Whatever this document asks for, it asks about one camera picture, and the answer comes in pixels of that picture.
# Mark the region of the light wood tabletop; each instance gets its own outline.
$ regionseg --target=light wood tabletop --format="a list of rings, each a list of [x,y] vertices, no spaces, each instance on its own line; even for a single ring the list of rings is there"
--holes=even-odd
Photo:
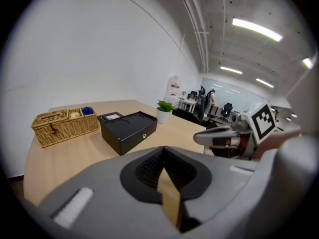
[[[217,107],[217,108],[221,108],[221,109],[223,109],[223,107],[221,107],[221,106],[217,106],[216,104],[211,104],[211,106],[212,106],[212,107]]]
[[[142,111],[156,117],[156,108],[135,100],[108,101],[51,108],[49,111],[91,106],[97,115],[119,112],[122,115]],[[176,146],[203,153],[204,147],[193,140],[193,135],[204,127],[171,115],[167,124],[158,124],[156,131],[130,152],[157,146]],[[42,148],[34,137],[24,169],[24,197],[38,206],[45,196],[88,166],[119,155],[97,131]],[[164,170],[159,179],[158,191],[163,194],[163,209],[176,224],[179,193]]]

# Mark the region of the ceiling light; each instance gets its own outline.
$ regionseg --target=ceiling light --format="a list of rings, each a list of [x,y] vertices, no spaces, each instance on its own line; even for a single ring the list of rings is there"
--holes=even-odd
[[[271,31],[263,26],[257,25],[255,23],[252,23],[243,19],[233,18],[233,25],[241,26],[241,27],[256,31],[265,36],[268,36],[269,38],[274,39],[277,42],[279,42],[283,38],[281,35],[275,33],[274,31]]]
[[[263,80],[261,80],[261,79],[256,79],[256,81],[261,82],[261,83],[267,85],[268,87],[271,87],[271,88],[274,87],[273,85],[271,85],[271,84],[269,84],[269,83],[267,83],[267,82],[265,82],[265,81],[263,81]]]
[[[234,73],[237,73],[237,74],[242,74],[243,73],[241,71],[238,71],[238,70],[235,70],[235,69],[231,69],[231,68],[227,68],[227,67],[224,67],[224,66],[221,66],[220,69],[231,71],[231,72],[234,72]]]
[[[309,58],[305,58],[305,59],[303,60],[303,63],[304,63],[309,69],[311,69],[311,68],[313,67],[313,64],[312,64],[312,62],[310,61]]]

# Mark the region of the black jewelry box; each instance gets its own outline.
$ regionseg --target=black jewelry box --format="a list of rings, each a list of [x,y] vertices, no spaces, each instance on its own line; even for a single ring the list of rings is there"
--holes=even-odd
[[[156,130],[157,124],[157,118],[138,112],[101,122],[101,133],[119,155],[124,155],[149,137]]]

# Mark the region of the black chair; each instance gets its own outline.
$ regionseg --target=black chair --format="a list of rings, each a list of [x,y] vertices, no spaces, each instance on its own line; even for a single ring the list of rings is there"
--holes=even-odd
[[[197,117],[198,117],[199,121],[202,122],[202,120],[204,118],[204,111],[205,111],[205,97],[200,96],[200,98],[198,99],[198,103],[196,105],[198,105]]]
[[[227,119],[225,119],[225,118],[230,116],[230,112],[232,109],[233,109],[232,104],[230,104],[230,103],[225,104],[224,109],[221,111],[221,114],[223,115],[223,117],[219,117],[219,119],[227,121]]]
[[[205,106],[205,97],[200,96],[197,99],[197,104],[195,105],[194,112],[193,112],[193,114],[195,114],[198,117],[200,122],[202,122],[204,118],[204,111],[205,111],[204,106]]]
[[[187,99],[190,99],[190,98],[192,98],[192,99],[194,99],[196,101],[198,96],[190,93],[190,94],[187,95]]]
[[[172,114],[174,116],[180,117],[184,120],[188,120],[188,121],[193,122],[195,124],[198,124],[198,125],[200,124],[198,117],[196,117],[194,114],[192,114],[190,112],[184,111],[183,109],[173,110]]]

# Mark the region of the pipe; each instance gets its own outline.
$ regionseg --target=pipe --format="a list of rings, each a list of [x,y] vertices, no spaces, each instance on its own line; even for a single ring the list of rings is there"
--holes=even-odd
[[[189,0],[184,0],[184,1],[185,1],[186,5],[187,5],[187,7],[189,9],[189,12],[191,14],[191,17],[192,17],[192,19],[194,21],[195,31],[198,32],[199,28],[198,28],[198,24],[197,24],[197,20],[196,20],[193,8],[191,7]],[[204,48],[203,48],[203,43],[202,43],[202,40],[201,40],[201,36],[200,36],[200,34],[196,34],[196,35],[198,35],[198,39],[199,39],[199,46],[200,46],[201,53],[202,53],[203,66],[204,66],[204,68],[207,68],[206,63],[205,63],[206,61],[205,61],[205,58],[204,58]]]
[[[198,34],[209,34],[208,32],[195,32],[194,33],[198,33]]]
[[[183,39],[181,41],[181,44],[180,44],[180,48],[179,48],[179,51],[181,50],[183,44],[184,44],[184,41],[185,41],[185,30],[184,30],[184,35],[183,35]]]
[[[206,26],[205,26],[203,14],[201,13],[201,10],[200,10],[200,5],[198,3],[198,0],[193,0],[193,3],[195,5],[195,8],[196,8],[197,13],[198,13],[198,17],[199,17],[202,31],[206,32]],[[206,53],[205,54],[206,55],[206,68],[208,68],[208,43],[207,43],[207,36],[206,35],[204,35],[204,42],[205,42],[205,50],[206,50],[206,52],[205,52]]]
[[[188,7],[187,7],[187,5],[186,5],[186,2],[185,2],[184,0],[182,0],[182,1],[183,1],[183,4],[184,4],[185,8],[186,8],[186,11],[187,11],[187,13],[188,13],[188,15],[189,15],[189,18],[190,18],[190,21],[191,21],[191,23],[192,23],[192,25],[193,25],[193,28],[194,28],[195,31],[197,31],[196,28],[195,28],[195,24],[194,24],[194,22],[193,22],[193,19],[192,19],[192,17],[191,17],[191,14],[190,14],[190,12],[189,12],[189,10],[188,10]],[[202,51],[201,51],[201,49],[200,49],[198,36],[197,36],[197,34],[195,34],[195,36],[196,36],[196,40],[197,40],[197,45],[198,45],[199,55],[200,55],[200,58],[201,58],[201,63],[202,63],[202,65],[203,65],[203,68],[205,68],[204,58],[203,58]]]
[[[219,60],[221,59],[221,56],[223,54],[223,46],[224,46],[224,38],[225,38],[225,27],[226,27],[226,2],[225,2],[225,0],[223,0],[223,7],[224,7],[224,26],[223,26],[223,39],[221,41]]]

